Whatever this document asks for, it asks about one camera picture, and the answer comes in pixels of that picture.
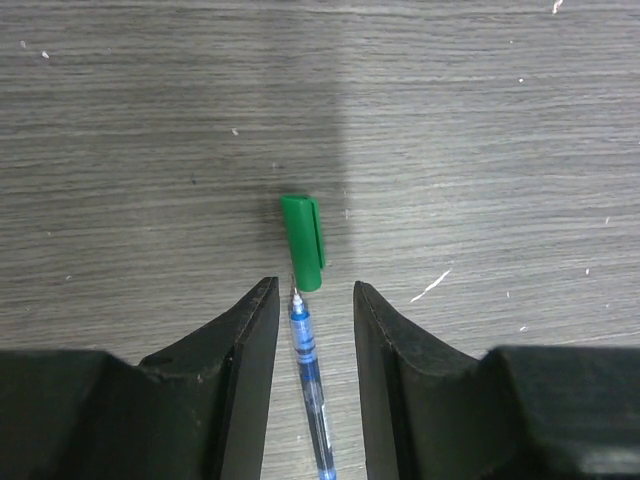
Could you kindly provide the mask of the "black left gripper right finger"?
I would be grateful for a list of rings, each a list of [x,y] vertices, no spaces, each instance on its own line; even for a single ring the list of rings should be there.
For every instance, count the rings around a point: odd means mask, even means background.
[[[353,290],[371,479],[635,479],[639,352],[499,346],[475,359]]]

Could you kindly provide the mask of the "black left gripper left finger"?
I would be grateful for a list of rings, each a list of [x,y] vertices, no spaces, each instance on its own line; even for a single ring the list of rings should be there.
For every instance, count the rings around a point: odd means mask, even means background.
[[[1,354],[5,479],[256,479],[279,282],[131,365],[100,350]]]

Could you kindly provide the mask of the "green pen cap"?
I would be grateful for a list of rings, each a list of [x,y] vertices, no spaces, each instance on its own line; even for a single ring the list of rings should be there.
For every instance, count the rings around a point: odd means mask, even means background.
[[[297,288],[314,292],[322,286],[326,265],[319,205],[308,195],[282,195],[281,211]]]

